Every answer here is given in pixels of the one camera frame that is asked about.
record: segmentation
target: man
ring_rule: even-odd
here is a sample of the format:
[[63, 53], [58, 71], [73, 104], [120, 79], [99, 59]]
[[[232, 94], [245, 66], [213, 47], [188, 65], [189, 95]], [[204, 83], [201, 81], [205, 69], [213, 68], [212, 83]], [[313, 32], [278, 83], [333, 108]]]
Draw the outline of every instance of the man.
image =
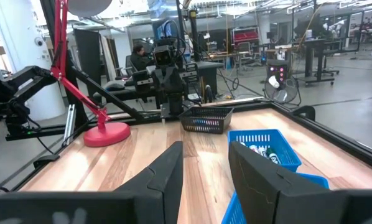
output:
[[147, 66], [154, 65], [154, 60], [150, 60], [145, 56], [144, 48], [140, 44], [134, 46], [131, 54], [131, 62], [138, 71], [145, 70]]

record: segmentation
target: wooden table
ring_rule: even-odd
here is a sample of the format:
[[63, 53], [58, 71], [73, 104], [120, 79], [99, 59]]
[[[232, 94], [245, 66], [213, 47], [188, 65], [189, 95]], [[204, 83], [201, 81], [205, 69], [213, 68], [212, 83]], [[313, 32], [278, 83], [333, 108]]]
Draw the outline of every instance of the wooden table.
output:
[[[181, 140], [184, 185], [178, 222], [220, 223], [234, 192], [227, 133], [186, 132], [178, 121], [131, 127], [127, 140], [108, 147], [86, 147], [78, 137], [21, 191], [114, 190]], [[298, 153], [298, 172], [326, 177], [331, 189], [372, 189], [372, 167], [273, 109], [234, 113], [230, 124], [232, 130], [265, 128], [279, 129]]]

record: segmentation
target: gray floor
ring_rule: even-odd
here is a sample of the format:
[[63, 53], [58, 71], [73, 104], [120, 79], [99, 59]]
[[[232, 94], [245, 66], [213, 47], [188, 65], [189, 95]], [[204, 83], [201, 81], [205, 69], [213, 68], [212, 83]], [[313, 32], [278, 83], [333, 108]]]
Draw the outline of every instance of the gray floor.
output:
[[[369, 50], [362, 50], [358, 54], [349, 53], [334, 56], [328, 59], [328, 66], [340, 70], [336, 75], [335, 84], [318, 83], [305, 86], [301, 83], [300, 94], [302, 105], [314, 105], [317, 112], [317, 121], [340, 133], [343, 133], [364, 145], [372, 147], [372, 57]], [[304, 63], [297, 62], [295, 68], [303, 69]], [[225, 77], [233, 79], [235, 71], [223, 71]], [[235, 97], [249, 98], [263, 95], [265, 68], [255, 67], [252, 71], [239, 74], [240, 83], [249, 91], [240, 86], [233, 91]], [[86, 93], [86, 86], [80, 85], [82, 92]], [[223, 95], [229, 95], [225, 82], [218, 77], [218, 89]], [[137, 110], [155, 109], [155, 103], [139, 103], [134, 100], [127, 101]], [[108, 105], [108, 111], [119, 111], [115, 106]], [[64, 123], [66, 115], [41, 122], [41, 125]], [[43, 147], [36, 139], [21, 141], [5, 141], [7, 131], [0, 122], [0, 183], [7, 188], [18, 184], [33, 167], [32, 161], [45, 154]], [[46, 145], [58, 142], [61, 136], [41, 138]], [[60, 144], [53, 146], [57, 150]]]

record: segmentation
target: metal frame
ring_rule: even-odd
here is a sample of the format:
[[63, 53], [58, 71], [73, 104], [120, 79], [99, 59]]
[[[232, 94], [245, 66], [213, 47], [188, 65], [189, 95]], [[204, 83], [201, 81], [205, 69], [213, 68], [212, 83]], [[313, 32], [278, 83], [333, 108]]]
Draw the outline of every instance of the metal frame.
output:
[[[228, 103], [225, 105], [213, 105], [209, 107], [232, 107], [234, 108], [234, 113], [244, 112], [244, 111], [252, 111], [252, 110], [262, 110], [262, 109], [273, 109], [280, 114], [284, 115], [288, 119], [296, 122], [297, 124], [307, 128], [308, 130], [312, 131], [316, 135], [324, 138], [328, 142], [334, 144], [335, 146], [339, 147], [340, 149], [346, 151], [347, 153], [355, 156], [356, 158], [362, 160], [363, 162], [372, 166], [372, 149], [367, 146], [362, 145], [358, 141], [351, 139], [343, 134], [340, 134], [322, 124], [316, 123], [310, 119], [307, 119], [305, 116], [300, 114], [295, 114], [289, 108], [286, 108], [279, 103], [274, 103], [267, 100], [251, 100], [251, 101], [244, 101], [244, 102], [234, 102]], [[113, 118], [111, 121], [120, 121], [124, 122], [130, 126], [138, 125], [138, 124], [149, 124], [149, 123], [160, 123], [160, 112], [152, 112], [151, 115], [145, 120], [136, 120], [131, 117], [122, 117], [122, 118]], [[90, 121], [85, 128], [81, 128], [74, 133], [73, 139], [76, 139], [82, 132], [87, 130], [88, 128], [96, 126], [96, 121]], [[59, 155], [66, 146], [62, 146], [55, 154]], [[18, 183], [12, 191], [17, 191], [21, 189], [28, 181], [30, 181], [36, 174], [38, 174], [46, 164], [36, 167], [35, 170], [29, 174], [25, 179], [23, 179], [20, 183]]]

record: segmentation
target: ceiling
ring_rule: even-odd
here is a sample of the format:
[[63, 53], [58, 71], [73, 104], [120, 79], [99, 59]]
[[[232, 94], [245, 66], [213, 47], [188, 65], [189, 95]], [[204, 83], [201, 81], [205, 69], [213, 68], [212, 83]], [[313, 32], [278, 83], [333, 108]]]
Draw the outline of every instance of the ceiling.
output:
[[[47, 35], [48, 30], [40, 0], [30, 1], [34, 7], [38, 25]], [[154, 4], [155, 1], [158, 0], [113, 0], [105, 11], [94, 17], [95, 21], [68, 13], [68, 31], [71, 32], [73, 28], [105, 29], [105, 26], [110, 26], [118, 28], [118, 31], [121, 32], [123, 27], [151, 24], [149, 5]], [[372, 0], [317, 0], [317, 4], [319, 4], [321, 16], [372, 10]], [[260, 14], [270, 14], [271, 21], [281, 21], [292, 12], [292, 9], [295, 10], [296, 17], [312, 15], [313, 12], [311, 0], [184, 0], [183, 6], [179, 7], [197, 9], [198, 18], [206, 20], [204, 24], [217, 23], [218, 21], [215, 19], [221, 17], [226, 17], [227, 20], [234, 22], [253, 20], [256, 15]], [[171, 6], [167, 10], [176, 11], [177, 8]]]

